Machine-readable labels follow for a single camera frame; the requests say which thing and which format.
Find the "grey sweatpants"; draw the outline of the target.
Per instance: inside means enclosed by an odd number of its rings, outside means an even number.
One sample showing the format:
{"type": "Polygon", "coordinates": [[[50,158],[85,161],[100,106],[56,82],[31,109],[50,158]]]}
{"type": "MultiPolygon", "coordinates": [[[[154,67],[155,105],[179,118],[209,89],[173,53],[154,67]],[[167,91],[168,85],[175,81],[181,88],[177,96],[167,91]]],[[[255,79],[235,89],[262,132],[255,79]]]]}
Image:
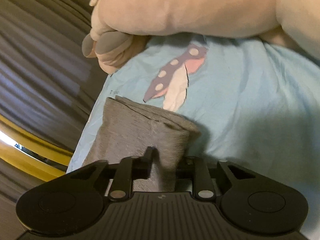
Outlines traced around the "grey sweatpants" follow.
{"type": "Polygon", "coordinates": [[[147,147],[157,150],[150,178],[133,182],[134,191],[171,192],[176,168],[190,144],[200,136],[198,127],[184,117],[164,109],[116,96],[107,98],[103,123],[83,164],[142,156],[147,147]]]}

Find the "yellow curtain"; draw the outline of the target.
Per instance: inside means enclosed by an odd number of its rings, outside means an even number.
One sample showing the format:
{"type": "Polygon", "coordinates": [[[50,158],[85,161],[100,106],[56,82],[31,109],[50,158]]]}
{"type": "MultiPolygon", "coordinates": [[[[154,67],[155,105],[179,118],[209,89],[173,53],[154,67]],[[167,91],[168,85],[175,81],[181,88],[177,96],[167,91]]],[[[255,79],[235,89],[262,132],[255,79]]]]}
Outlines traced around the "yellow curtain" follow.
{"type": "Polygon", "coordinates": [[[1,160],[13,167],[50,181],[66,173],[72,155],[1,116],[1,160]]]}

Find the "light blue bed sheet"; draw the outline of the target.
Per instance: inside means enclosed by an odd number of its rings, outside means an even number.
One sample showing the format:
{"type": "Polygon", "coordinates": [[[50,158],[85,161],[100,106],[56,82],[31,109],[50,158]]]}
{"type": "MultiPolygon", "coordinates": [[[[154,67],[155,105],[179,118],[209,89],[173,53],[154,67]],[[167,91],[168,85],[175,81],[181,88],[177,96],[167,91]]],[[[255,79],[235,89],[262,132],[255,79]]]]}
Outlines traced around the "light blue bed sheet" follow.
{"type": "Polygon", "coordinates": [[[144,52],[106,79],[68,170],[79,168],[88,154],[106,98],[142,102],[160,69],[190,44],[207,49],[178,110],[201,129],[190,153],[234,161],[318,196],[319,60],[258,38],[152,38],[144,52]]]}

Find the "grey curtain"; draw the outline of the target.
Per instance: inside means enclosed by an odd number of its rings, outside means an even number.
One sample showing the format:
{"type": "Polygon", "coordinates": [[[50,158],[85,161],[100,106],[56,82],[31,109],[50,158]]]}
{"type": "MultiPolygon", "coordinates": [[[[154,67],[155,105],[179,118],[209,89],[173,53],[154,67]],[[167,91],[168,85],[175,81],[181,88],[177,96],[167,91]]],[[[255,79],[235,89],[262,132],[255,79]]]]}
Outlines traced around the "grey curtain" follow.
{"type": "MultiPolygon", "coordinates": [[[[106,74],[81,52],[90,0],[1,0],[1,116],[74,153],[106,74]]],[[[18,198],[43,181],[1,160],[1,239],[24,232],[18,198]]]]}

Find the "pink plush toy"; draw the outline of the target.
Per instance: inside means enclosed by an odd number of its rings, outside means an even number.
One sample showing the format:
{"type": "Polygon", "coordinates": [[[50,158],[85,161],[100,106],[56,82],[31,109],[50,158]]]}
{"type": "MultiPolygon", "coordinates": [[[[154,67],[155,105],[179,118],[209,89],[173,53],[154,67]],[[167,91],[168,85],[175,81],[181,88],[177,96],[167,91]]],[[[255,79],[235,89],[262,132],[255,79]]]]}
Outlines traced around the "pink plush toy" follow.
{"type": "Polygon", "coordinates": [[[150,36],[195,33],[262,40],[319,57],[319,0],[91,0],[82,42],[111,74],[144,50],[150,36]]]}

